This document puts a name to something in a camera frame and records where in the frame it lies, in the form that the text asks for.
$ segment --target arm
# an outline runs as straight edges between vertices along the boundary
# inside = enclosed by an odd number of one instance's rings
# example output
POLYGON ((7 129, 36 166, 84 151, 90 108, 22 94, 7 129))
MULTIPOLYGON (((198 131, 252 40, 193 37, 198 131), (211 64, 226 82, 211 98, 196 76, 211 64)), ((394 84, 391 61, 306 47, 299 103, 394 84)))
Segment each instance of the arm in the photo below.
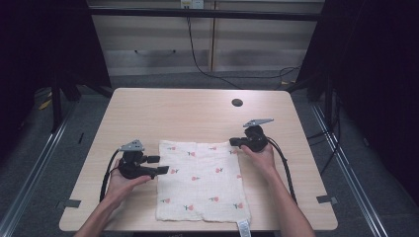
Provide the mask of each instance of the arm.
POLYGON ((253 164, 268 182, 275 209, 280 219, 280 228, 283 236, 315 236, 310 223, 295 201, 293 201, 275 168, 274 150, 271 144, 268 144, 259 153, 253 152, 245 145, 242 145, 240 148, 251 157, 253 164))
MULTIPOLYGON (((117 160, 115 164, 114 168, 117 168, 119 161, 117 160)), ((89 218, 79 231, 77 231, 75 236, 99 236, 105 228, 112 212, 120 206, 133 188, 144 184, 149 180, 151 180, 149 176, 141 176, 133 180, 127 180, 121 175, 120 170, 115 169, 112 171, 111 180, 104 199, 98 204, 92 214, 90 214, 89 218)))

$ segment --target forearm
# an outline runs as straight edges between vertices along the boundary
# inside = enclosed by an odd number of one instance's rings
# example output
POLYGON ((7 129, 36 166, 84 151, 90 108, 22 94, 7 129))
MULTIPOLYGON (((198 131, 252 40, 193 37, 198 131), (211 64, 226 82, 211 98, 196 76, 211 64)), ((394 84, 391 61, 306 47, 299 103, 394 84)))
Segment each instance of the forearm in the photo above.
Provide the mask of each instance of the forearm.
POLYGON ((106 198, 102 200, 74 236, 99 236, 117 207, 114 201, 106 198))
POLYGON ((272 169, 264 176, 272 193, 282 235, 286 237, 314 236, 310 223, 290 196, 278 172, 272 169))

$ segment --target wrist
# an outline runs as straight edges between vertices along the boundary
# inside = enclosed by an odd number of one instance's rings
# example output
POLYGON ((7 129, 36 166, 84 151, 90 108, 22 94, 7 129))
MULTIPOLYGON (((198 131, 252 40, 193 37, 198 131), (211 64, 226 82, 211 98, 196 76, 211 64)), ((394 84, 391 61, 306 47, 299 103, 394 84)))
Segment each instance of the wrist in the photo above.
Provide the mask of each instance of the wrist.
POLYGON ((101 201, 101 204, 107 206, 111 210, 115 210, 121 205, 121 201, 119 201, 116 197, 106 195, 101 201))
POLYGON ((281 176, 278 173, 277 169, 275 169, 275 167, 271 167, 265 170, 265 172, 263 172, 263 176, 269 185, 273 185, 277 181, 282 181, 281 176))

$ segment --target gray carpet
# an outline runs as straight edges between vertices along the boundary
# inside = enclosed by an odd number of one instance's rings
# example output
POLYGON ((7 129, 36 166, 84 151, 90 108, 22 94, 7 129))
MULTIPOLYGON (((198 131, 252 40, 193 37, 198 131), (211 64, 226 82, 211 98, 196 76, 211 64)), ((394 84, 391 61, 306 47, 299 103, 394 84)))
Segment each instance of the gray carpet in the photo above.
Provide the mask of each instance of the gray carpet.
MULTIPOLYGON (((224 72, 222 76, 271 76, 278 72, 224 72)), ((292 76, 283 81, 293 80, 292 76)), ((228 78, 243 89, 273 90, 281 83, 279 78, 228 78)), ((180 73, 151 76, 130 76, 112 78, 114 88, 118 87, 156 87, 156 88, 217 88, 234 89, 222 80, 209 78, 200 73, 180 73)), ((69 198, 78 178, 84 159, 104 115, 109 99, 94 92, 80 88, 82 98, 68 121, 58 146, 42 174, 35 192, 20 219, 13 236, 71 236, 62 232, 58 222, 63 210, 56 208, 60 200, 69 198)), ((321 131, 311 103, 305 91, 292 93, 292 98, 307 136, 321 131)), ((7 162, 0 167, 0 216, 3 218, 13 202, 27 175, 42 152, 52 125, 51 107, 38 111, 37 99, 31 115, 21 132, 21 138, 9 154, 7 162)), ((309 139, 316 164, 321 170, 332 153, 324 137, 309 139)), ((419 236, 418 207, 410 200, 402 187, 386 172, 377 154, 365 145, 362 134, 356 125, 341 113, 341 144, 352 164, 360 182, 364 186, 388 236, 419 236)), ((374 236, 337 162, 332 161, 322 176, 328 194, 338 199, 333 206, 339 221, 334 231, 317 232, 317 236, 374 236)), ((132 233, 106 232, 104 236, 132 236, 132 233)))

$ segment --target black tape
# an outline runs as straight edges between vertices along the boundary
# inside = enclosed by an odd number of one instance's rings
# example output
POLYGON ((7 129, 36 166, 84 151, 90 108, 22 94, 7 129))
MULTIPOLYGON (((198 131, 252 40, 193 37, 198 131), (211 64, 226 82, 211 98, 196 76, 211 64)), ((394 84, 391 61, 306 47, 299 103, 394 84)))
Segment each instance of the black tape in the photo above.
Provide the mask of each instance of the black tape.
POLYGON ((319 203, 325 203, 325 202, 329 202, 330 201, 330 197, 329 196, 319 196, 319 197, 316 197, 316 198, 317 198, 317 201, 319 203))
POLYGON ((80 206, 80 202, 81 200, 74 200, 74 199, 68 199, 65 201, 59 201, 55 208, 58 209, 65 209, 66 207, 73 207, 73 208, 78 208, 80 206))

